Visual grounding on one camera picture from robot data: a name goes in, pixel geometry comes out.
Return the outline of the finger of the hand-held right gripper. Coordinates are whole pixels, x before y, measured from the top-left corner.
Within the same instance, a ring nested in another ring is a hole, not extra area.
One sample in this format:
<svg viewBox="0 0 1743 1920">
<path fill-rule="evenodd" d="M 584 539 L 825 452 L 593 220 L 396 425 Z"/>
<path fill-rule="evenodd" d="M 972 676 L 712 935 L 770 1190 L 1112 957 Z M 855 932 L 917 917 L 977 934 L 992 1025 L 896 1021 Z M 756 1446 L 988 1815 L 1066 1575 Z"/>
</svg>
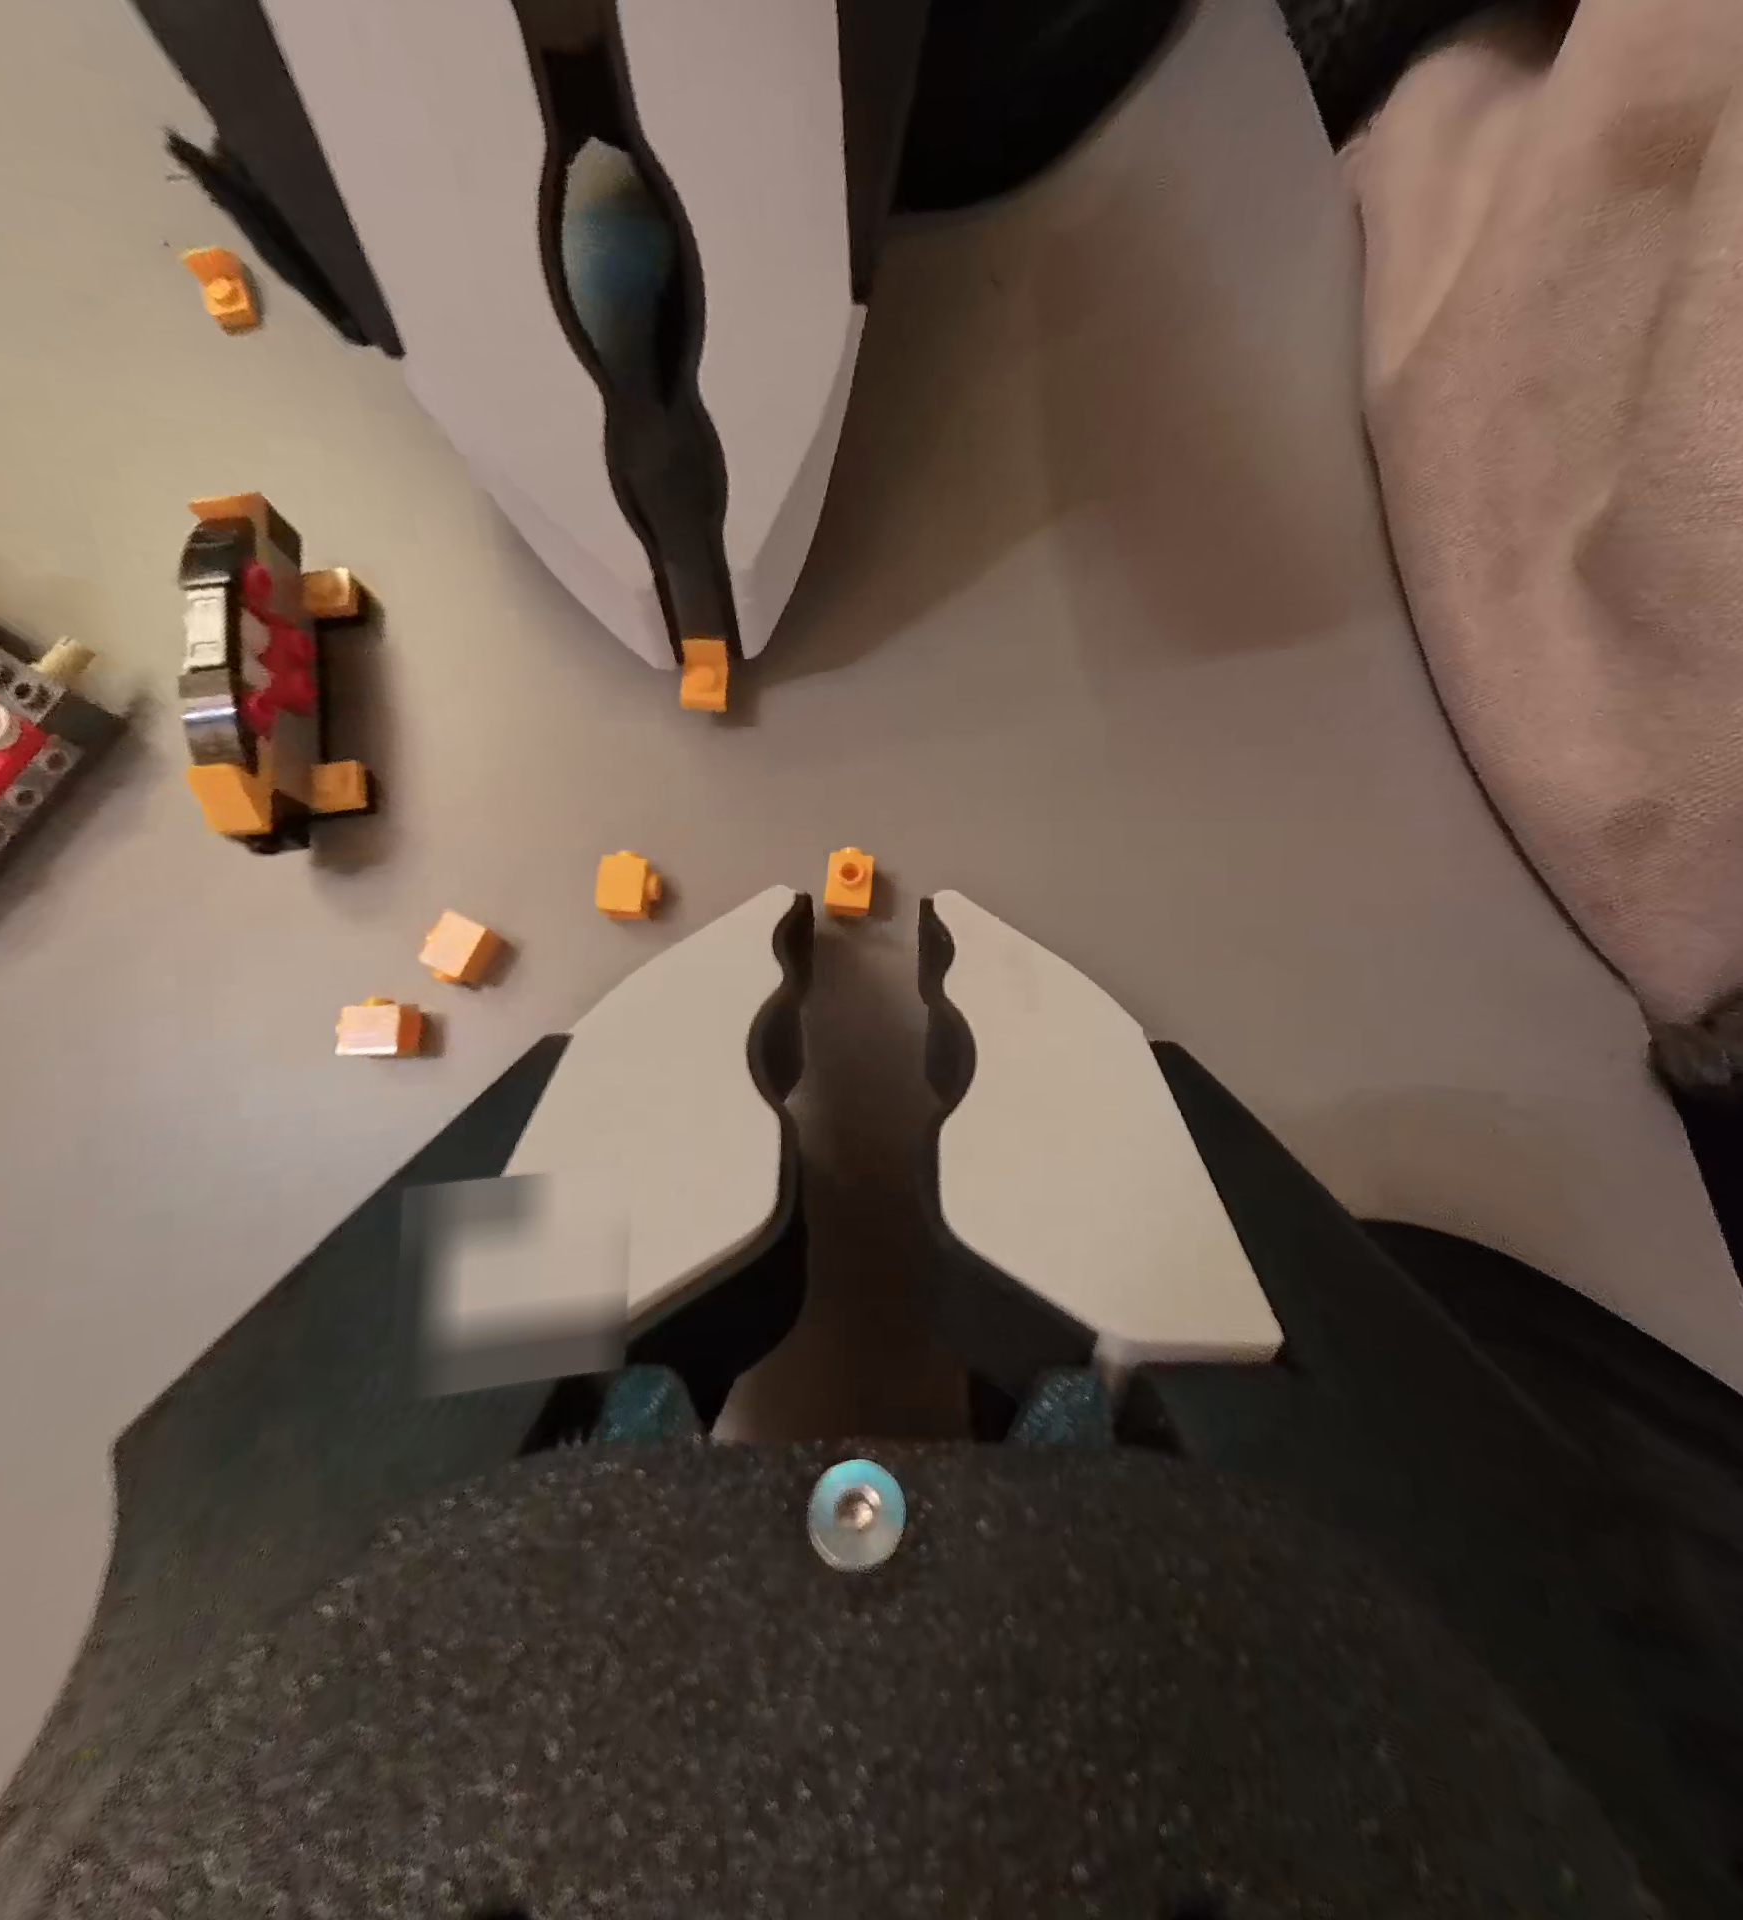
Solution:
<svg viewBox="0 0 1743 1920">
<path fill-rule="evenodd" d="M 604 409 L 543 275 L 547 130 L 503 1 L 263 12 L 403 347 L 405 382 L 557 581 L 670 671 Z"/>
<path fill-rule="evenodd" d="M 698 393 L 723 455 L 738 646 L 756 658 L 808 564 L 865 310 L 850 271 L 833 1 L 622 1 L 643 133 L 703 275 Z"/>
</svg>

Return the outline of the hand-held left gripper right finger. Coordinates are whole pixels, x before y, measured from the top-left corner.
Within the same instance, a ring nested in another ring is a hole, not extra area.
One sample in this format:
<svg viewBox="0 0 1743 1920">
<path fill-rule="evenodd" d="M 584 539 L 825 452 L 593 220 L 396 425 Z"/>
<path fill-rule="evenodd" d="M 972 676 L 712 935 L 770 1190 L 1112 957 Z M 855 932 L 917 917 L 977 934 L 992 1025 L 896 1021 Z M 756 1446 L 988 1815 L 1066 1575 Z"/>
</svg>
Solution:
<svg viewBox="0 0 1743 1920">
<path fill-rule="evenodd" d="M 966 893 L 920 905 L 939 1323 L 988 1397 L 1264 1365 L 1283 1326 L 1142 1025 Z"/>
</svg>

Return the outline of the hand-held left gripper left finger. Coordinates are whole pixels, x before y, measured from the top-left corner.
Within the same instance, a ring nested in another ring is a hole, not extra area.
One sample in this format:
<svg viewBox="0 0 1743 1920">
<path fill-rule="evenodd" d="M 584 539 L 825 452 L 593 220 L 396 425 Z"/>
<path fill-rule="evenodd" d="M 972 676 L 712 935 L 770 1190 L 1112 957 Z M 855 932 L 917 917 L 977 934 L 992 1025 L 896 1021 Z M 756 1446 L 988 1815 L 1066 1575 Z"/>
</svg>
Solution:
<svg viewBox="0 0 1743 1920">
<path fill-rule="evenodd" d="M 601 1365 L 666 1369 L 704 1427 L 792 1330 L 808 1219 L 810 893 L 770 886 L 632 971 L 570 1030 L 508 1164 L 542 1202 L 526 1295 Z"/>
</svg>

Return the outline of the black red orange lego subassembly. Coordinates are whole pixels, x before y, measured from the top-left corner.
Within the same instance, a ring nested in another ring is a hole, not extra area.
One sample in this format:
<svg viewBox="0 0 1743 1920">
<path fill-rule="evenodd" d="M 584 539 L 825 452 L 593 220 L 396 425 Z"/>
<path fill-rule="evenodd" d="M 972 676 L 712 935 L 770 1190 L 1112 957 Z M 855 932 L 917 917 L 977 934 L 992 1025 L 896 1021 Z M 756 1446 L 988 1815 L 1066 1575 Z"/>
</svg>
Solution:
<svg viewBox="0 0 1743 1920">
<path fill-rule="evenodd" d="M 347 568 L 307 568 L 299 532 L 261 492 L 199 495 L 186 510 L 188 793 L 247 851 L 307 851 L 320 824 L 361 818 L 378 800 L 363 762 L 328 751 L 326 633 L 356 626 L 368 595 Z"/>
</svg>

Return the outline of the person's black trousers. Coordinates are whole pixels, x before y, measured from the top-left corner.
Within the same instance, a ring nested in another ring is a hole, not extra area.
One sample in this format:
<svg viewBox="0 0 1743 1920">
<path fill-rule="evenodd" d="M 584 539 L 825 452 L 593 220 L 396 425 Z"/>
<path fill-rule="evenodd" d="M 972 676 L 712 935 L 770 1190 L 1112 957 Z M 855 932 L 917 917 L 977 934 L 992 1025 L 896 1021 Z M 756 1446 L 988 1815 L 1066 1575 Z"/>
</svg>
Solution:
<svg viewBox="0 0 1743 1920">
<path fill-rule="evenodd" d="M 1672 1098 L 1743 1254 L 1743 1081 Z M 1743 1395 L 1501 1251 L 1403 1223 L 1371 1235 L 1612 1483 L 1627 1637 L 1743 1889 Z"/>
</svg>

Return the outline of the beige sweatshirt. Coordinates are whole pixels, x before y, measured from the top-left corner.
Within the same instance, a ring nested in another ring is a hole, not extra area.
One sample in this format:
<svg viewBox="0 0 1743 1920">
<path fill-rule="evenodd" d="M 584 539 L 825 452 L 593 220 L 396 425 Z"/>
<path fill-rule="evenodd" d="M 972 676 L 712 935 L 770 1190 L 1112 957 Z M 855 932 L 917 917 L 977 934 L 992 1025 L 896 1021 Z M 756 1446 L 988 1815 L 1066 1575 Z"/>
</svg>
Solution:
<svg viewBox="0 0 1743 1920">
<path fill-rule="evenodd" d="M 1743 995 L 1743 3 L 1510 3 L 1348 145 L 1415 633 L 1660 1025 Z"/>
</svg>

